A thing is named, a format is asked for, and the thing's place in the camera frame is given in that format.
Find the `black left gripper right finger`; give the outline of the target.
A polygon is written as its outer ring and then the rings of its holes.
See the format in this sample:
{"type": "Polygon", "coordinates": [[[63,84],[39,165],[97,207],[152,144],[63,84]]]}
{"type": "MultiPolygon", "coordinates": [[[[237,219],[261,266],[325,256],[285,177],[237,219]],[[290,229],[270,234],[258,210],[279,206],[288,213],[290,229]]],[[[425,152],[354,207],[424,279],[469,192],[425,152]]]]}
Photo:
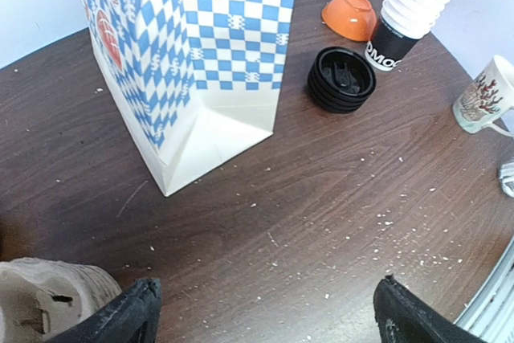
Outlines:
{"type": "Polygon", "coordinates": [[[468,342],[482,340],[454,325],[387,275],[373,294],[375,321],[382,342],[468,342]]]}

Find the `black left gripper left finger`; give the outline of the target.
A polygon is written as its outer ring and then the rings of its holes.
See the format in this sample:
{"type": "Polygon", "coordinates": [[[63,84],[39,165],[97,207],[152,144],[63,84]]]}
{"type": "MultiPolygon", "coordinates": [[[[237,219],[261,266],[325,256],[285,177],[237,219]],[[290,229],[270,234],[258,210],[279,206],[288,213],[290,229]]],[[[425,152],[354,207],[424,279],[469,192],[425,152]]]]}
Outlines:
{"type": "Polygon", "coordinates": [[[160,314],[161,281],[139,279],[101,310],[49,342],[155,342],[160,314]]]}

